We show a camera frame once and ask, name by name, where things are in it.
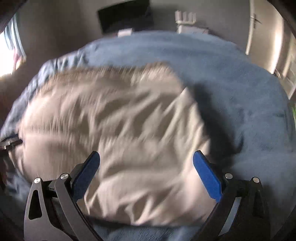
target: blue gripper pad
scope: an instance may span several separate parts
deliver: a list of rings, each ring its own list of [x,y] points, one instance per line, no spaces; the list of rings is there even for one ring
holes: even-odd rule
[[[80,165],[81,169],[72,182],[72,198],[75,202],[84,197],[89,184],[100,166],[100,155],[93,151],[86,161]]]
[[[193,165],[200,176],[209,196],[219,202],[222,197],[221,182],[209,166],[201,151],[193,154]]]

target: screw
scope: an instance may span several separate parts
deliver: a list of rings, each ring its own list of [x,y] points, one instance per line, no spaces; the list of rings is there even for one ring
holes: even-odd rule
[[[226,179],[232,179],[233,175],[231,173],[226,173],[225,177],[226,177]]]
[[[61,179],[62,180],[65,180],[65,179],[67,179],[69,177],[69,174],[67,174],[67,173],[63,173],[62,175],[61,175]]]
[[[38,177],[38,178],[35,178],[35,180],[34,180],[34,183],[39,183],[41,181],[41,179]]]
[[[253,181],[254,181],[255,183],[259,183],[259,182],[260,182],[259,178],[257,178],[257,177],[254,177],[254,178],[253,178]]]

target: bed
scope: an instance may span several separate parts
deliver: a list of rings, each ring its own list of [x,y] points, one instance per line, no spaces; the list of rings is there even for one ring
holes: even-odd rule
[[[296,205],[296,132],[288,98],[278,79],[251,64],[231,42],[210,35],[141,32],[101,39],[46,62],[13,107],[1,137],[14,133],[29,101],[50,76],[73,68],[144,66],[165,62],[193,94],[211,138],[210,154],[239,179],[260,178],[271,216],[272,236]],[[18,170],[8,174],[7,199],[17,202],[21,219],[30,184]],[[199,226],[142,227],[91,218],[106,240],[190,240]]]

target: beige cloth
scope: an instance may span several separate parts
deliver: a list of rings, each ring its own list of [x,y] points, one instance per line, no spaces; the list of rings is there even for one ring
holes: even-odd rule
[[[101,156],[81,210],[134,225],[206,220],[215,205],[192,164],[209,138],[196,102],[170,68],[105,67],[52,77],[19,124],[15,166],[33,181]]]

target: black monitor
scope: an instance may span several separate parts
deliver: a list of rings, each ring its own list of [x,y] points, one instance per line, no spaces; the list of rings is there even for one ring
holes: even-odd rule
[[[98,10],[98,17],[104,34],[125,28],[141,31],[153,26],[149,0],[127,1],[103,8]]]

